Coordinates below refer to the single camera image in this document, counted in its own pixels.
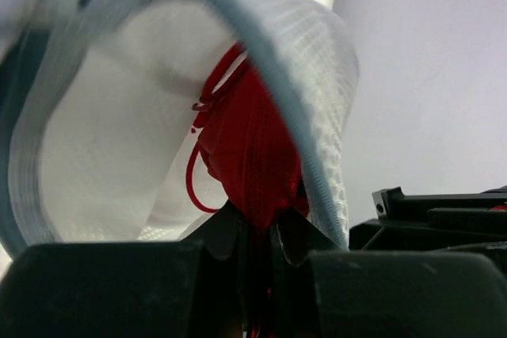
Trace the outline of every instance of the red string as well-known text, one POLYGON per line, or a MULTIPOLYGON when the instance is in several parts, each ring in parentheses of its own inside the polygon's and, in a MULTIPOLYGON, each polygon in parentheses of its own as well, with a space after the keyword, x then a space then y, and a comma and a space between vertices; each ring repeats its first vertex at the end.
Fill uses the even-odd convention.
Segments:
MULTIPOLYGON (((229 75, 222 86, 220 86, 218 89, 215 89, 242 53, 243 49, 241 45, 233 45, 231 49, 229 49, 229 51, 227 51, 227 53, 221 58, 215 69, 212 71, 204 83, 204 88, 199 98, 199 103, 195 103, 192 106, 192 110, 199 112, 193 122, 192 133, 194 133, 197 128, 204 128, 206 126, 210 115, 213 113, 214 106, 220 102, 227 91, 231 89, 232 85, 234 85, 248 70, 248 62, 246 60, 243 60, 241 63, 239 63, 238 67, 236 67, 234 71, 229 75)), ((192 153, 190 154, 189 163, 187 164, 187 170, 185 174, 187 193, 189 194, 189 197, 192 200, 194 206, 196 206, 199 210, 206 213, 215 213, 218 210, 204 206, 198 200, 193 188, 193 169, 196 165, 197 155, 200 152, 198 144, 199 143, 197 142, 193 147, 192 153)))

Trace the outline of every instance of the laundry bag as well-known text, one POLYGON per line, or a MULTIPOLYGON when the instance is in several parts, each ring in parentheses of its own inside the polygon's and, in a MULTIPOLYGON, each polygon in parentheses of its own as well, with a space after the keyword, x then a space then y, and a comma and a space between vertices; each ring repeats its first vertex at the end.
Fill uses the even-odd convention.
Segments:
POLYGON ((224 205, 201 155, 189 192, 188 164, 205 84, 234 47, 223 80, 248 61, 299 155, 308 218, 346 249, 340 152, 358 65, 336 14, 311 0, 38 0, 0 65, 8 253, 177 239, 204 215, 190 193, 224 205))

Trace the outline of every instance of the white mesh bag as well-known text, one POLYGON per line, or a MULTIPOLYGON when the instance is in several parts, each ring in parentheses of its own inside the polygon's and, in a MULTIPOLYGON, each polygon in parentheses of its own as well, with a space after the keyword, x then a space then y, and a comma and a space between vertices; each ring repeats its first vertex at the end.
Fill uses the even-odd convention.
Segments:
MULTIPOLYGON (((237 40, 303 165, 311 221, 346 248, 341 135, 358 77, 345 26, 310 0, 41 2, 0 67, 0 238, 174 239, 202 215, 185 192, 204 80, 237 40)), ((204 165, 203 202, 225 202, 204 165)))

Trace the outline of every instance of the red fabric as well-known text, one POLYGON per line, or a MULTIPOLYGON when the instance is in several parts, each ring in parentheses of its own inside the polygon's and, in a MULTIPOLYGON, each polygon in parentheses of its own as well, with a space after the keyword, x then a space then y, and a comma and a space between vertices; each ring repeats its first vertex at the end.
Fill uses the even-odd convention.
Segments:
MULTIPOLYGON (((299 155, 248 60, 214 91, 241 54, 238 45, 225 54, 207 80, 200 104, 194 105, 200 111, 194 127, 203 128, 194 156, 200 152, 209 174, 222 183, 231 202, 250 224, 266 230, 280 212, 289 208, 307 215, 308 202, 299 155)), ((192 170, 191 160, 187 188, 194 203, 202 209, 204 205, 193 193, 192 170)))

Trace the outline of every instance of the red drawstring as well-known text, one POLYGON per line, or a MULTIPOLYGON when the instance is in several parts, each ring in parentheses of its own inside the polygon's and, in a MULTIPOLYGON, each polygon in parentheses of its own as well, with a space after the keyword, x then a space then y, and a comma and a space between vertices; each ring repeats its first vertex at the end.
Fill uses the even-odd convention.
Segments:
MULTIPOLYGON (((222 57, 222 59, 219 61, 215 69, 212 71, 204 83, 204 88, 202 95, 199 98, 199 103, 195 103, 192 106, 192 110, 199 112, 193 122, 192 133, 194 133, 197 128, 204 128, 210 115, 213 113, 215 105, 222 100, 227 91, 231 89, 232 85, 234 85, 247 71, 248 62, 246 60, 243 60, 238 64, 238 66, 223 82, 223 84, 218 89, 215 89, 242 53, 243 49, 239 44, 233 45, 231 49, 227 51, 224 57, 222 57)), ((197 199, 196 193, 193 189, 193 168, 196 164, 196 159, 199 152, 199 145, 196 143, 196 145, 193 147, 192 153, 190 154, 190 159, 189 163, 187 164, 185 175, 187 193, 189 194, 189 198, 192 200, 194 206, 196 206, 198 209, 206 213, 215 213, 218 210, 204 206, 197 199)))

